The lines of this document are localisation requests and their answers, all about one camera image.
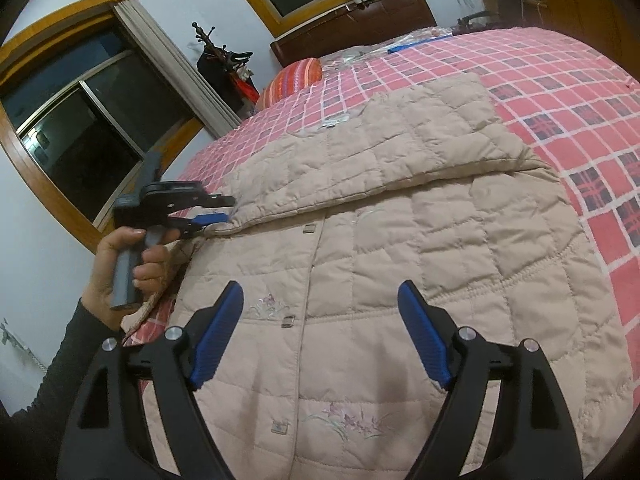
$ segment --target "pillow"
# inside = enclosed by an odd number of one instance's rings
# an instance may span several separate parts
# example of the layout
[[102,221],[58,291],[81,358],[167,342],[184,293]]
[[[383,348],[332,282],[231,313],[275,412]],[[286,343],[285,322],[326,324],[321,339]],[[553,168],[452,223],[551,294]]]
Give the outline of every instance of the pillow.
[[319,59],[309,57],[291,63],[280,70],[280,73],[267,85],[255,106],[258,110],[266,110],[285,97],[300,92],[321,79],[322,64]]

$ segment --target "jacket sleeve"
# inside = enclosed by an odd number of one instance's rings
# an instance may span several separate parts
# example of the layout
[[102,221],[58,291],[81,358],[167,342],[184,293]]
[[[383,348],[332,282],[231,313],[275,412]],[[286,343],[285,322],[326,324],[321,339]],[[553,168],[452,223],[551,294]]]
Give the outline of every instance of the jacket sleeve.
[[33,404],[11,417],[10,433],[25,478],[55,478],[66,420],[102,341],[120,338],[78,303]]

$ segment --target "silver bolt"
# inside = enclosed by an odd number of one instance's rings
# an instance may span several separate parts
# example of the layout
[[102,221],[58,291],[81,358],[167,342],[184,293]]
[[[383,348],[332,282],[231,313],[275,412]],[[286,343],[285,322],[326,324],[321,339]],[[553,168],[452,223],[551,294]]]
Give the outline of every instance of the silver bolt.
[[108,339],[105,339],[102,342],[102,349],[105,352],[111,352],[111,350],[113,350],[114,348],[116,348],[116,346],[118,346],[118,342],[116,341],[115,338],[110,337]]
[[164,331],[164,337],[169,341],[176,341],[182,335],[182,328],[179,326],[170,326]]
[[458,335],[460,336],[460,339],[471,341],[472,339],[476,338],[477,334],[476,331],[470,326],[463,326],[458,330]]
[[537,352],[538,350],[540,350],[540,345],[535,339],[525,339],[524,348],[526,348],[529,352]]

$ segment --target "headboard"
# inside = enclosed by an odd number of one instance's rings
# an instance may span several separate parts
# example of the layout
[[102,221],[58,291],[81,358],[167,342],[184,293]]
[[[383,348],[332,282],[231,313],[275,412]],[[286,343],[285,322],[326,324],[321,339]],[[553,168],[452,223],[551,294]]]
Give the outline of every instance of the headboard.
[[282,66],[355,45],[372,45],[436,24],[425,0],[347,4],[271,43]]

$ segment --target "human hand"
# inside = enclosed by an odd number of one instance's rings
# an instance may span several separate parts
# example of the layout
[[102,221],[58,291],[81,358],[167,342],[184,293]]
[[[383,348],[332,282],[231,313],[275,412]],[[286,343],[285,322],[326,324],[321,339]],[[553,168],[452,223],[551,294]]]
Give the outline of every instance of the human hand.
[[[94,268],[89,283],[82,293],[81,302],[101,322],[112,330],[118,330],[122,318],[133,314],[136,309],[112,310],[111,290],[113,272],[118,253],[139,242],[145,237],[144,229],[119,227],[106,235],[98,244],[95,253]],[[169,229],[162,238],[163,244],[171,243],[180,237],[178,229]],[[133,269],[133,285],[140,289],[147,299],[162,288],[166,279],[166,264],[169,251],[164,245],[149,247],[142,253],[142,264]]]

